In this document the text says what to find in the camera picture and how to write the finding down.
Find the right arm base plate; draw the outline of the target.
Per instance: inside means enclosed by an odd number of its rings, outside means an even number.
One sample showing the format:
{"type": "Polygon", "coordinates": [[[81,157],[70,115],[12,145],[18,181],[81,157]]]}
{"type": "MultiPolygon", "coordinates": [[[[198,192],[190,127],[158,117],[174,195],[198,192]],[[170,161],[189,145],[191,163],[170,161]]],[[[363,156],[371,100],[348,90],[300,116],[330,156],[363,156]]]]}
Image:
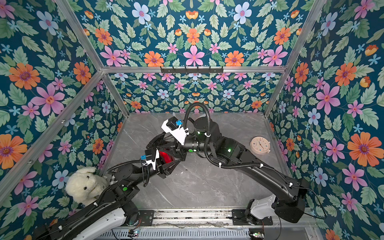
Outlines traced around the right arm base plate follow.
{"type": "Polygon", "coordinates": [[[251,206],[254,202],[255,199],[251,199],[245,209],[232,209],[232,215],[227,217],[227,219],[232,220],[234,226],[272,226],[273,220],[271,216],[259,219],[251,214],[251,206]]]}

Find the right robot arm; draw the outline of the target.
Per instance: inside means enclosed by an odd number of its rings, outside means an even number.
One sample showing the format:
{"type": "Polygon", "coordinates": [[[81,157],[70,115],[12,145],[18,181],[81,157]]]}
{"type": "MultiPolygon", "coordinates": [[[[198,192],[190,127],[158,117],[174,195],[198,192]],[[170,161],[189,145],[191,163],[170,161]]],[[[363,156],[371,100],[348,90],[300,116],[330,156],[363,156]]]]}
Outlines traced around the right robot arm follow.
{"type": "Polygon", "coordinates": [[[162,130],[147,145],[152,154],[147,164],[163,178],[187,153],[202,153],[213,166],[242,172],[272,193],[262,200],[250,200],[245,210],[249,224],[272,216],[295,224],[304,215],[309,182],[284,175],[238,141],[224,137],[205,104],[191,104],[183,120],[171,117],[163,122],[162,130]]]}

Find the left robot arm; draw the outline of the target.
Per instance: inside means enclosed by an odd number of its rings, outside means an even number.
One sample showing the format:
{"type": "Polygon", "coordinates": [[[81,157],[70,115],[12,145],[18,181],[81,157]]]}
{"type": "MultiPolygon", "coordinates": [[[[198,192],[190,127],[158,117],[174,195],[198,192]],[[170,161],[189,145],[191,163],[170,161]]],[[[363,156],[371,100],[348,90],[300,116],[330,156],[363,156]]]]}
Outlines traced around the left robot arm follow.
{"type": "Polygon", "coordinates": [[[96,200],[65,220],[34,231],[34,240],[93,240],[101,234],[122,226],[142,223],[143,217],[132,199],[139,192],[138,184],[147,184],[150,177],[170,175],[180,160],[164,163],[156,160],[156,166],[143,160],[129,161],[108,170],[115,183],[106,187],[96,200]]]}

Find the red can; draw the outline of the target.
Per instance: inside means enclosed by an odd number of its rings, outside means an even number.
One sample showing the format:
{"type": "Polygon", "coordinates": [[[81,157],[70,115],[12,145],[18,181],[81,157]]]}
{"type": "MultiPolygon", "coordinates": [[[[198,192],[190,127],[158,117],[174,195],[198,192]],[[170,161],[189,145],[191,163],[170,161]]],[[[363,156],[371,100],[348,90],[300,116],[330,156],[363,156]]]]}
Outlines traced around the red can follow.
{"type": "Polygon", "coordinates": [[[159,155],[164,164],[168,164],[174,161],[174,157],[165,152],[159,152],[159,155]]]}

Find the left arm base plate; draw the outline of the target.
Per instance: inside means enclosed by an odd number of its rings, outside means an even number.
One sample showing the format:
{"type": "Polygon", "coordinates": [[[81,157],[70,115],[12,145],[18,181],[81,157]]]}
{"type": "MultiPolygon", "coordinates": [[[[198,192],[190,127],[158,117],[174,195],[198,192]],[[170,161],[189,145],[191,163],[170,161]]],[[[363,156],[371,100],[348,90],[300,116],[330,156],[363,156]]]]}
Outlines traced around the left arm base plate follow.
{"type": "Polygon", "coordinates": [[[126,218],[125,225],[136,228],[151,226],[154,220],[154,215],[154,210],[139,210],[137,213],[126,218]]]}

